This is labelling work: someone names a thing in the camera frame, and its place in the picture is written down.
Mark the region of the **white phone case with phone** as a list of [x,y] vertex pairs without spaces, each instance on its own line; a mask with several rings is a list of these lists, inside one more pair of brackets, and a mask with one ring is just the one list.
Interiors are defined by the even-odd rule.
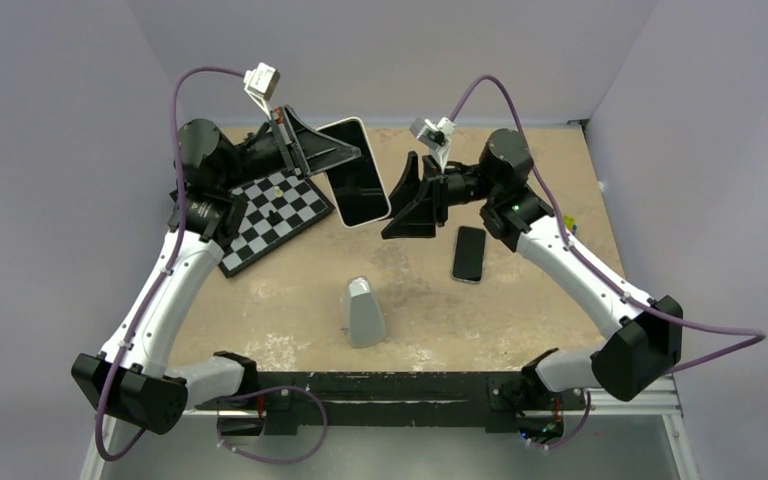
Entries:
[[343,225],[356,228],[387,218],[391,203],[362,120],[349,117],[324,125],[318,131],[355,146],[361,152],[359,158],[326,172]]

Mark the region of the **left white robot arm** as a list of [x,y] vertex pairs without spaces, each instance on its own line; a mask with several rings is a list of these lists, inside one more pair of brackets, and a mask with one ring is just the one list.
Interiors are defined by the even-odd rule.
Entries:
[[204,118],[175,126],[173,141],[180,184],[155,272],[100,351],[79,355],[71,369],[99,418],[158,435],[214,398],[235,409],[255,402],[245,357],[221,353],[172,370],[175,339],[212,271],[234,275],[328,215],[333,205],[312,177],[362,156],[288,106],[241,142]]

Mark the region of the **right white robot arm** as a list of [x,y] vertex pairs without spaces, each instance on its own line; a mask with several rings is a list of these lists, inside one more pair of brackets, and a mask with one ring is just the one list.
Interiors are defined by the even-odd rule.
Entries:
[[535,167],[523,133],[493,131],[472,165],[446,161],[449,135],[423,128],[415,136],[430,152],[409,152],[382,238],[433,238],[450,207],[479,201],[487,232],[546,273],[605,339],[595,350],[550,349],[526,364],[521,392],[529,404],[544,407],[574,387],[628,402],[679,362],[682,328],[668,319],[682,315],[680,304],[653,299],[573,241],[557,210],[528,184]]

